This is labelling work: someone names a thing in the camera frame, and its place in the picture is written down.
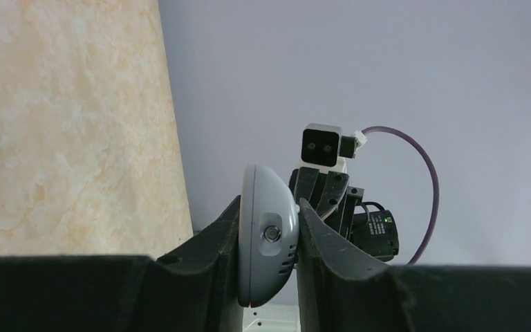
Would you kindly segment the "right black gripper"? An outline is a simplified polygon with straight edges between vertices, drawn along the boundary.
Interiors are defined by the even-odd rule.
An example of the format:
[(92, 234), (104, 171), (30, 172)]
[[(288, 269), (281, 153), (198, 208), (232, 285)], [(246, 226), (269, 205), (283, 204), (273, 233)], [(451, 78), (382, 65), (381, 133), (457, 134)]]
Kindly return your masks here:
[(392, 213), (379, 203), (364, 201), (364, 190), (350, 186), (349, 180), (346, 173), (300, 167), (293, 170), (289, 188), (296, 200), (306, 199), (336, 233), (366, 254), (391, 261), (400, 252)]

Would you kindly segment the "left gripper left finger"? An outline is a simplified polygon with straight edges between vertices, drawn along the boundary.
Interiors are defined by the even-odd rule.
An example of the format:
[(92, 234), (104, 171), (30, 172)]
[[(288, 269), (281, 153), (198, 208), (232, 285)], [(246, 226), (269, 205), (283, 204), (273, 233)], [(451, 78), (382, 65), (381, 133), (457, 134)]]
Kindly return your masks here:
[(239, 210), (157, 259), (0, 257), (0, 331), (240, 331)]

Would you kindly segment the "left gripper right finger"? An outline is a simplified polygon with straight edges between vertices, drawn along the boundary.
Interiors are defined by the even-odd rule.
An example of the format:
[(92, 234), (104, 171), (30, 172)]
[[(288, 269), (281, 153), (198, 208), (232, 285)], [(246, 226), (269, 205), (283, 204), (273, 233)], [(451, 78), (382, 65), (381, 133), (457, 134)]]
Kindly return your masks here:
[(299, 205), (303, 331), (531, 331), (531, 267), (390, 266)]

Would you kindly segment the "white remote control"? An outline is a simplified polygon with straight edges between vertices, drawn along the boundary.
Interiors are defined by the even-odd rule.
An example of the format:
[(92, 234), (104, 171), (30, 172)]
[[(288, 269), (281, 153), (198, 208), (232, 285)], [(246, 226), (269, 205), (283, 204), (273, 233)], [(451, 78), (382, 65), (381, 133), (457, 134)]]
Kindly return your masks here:
[(256, 308), (286, 284), (297, 261), (299, 206), (269, 167), (245, 168), (239, 212), (239, 305)]

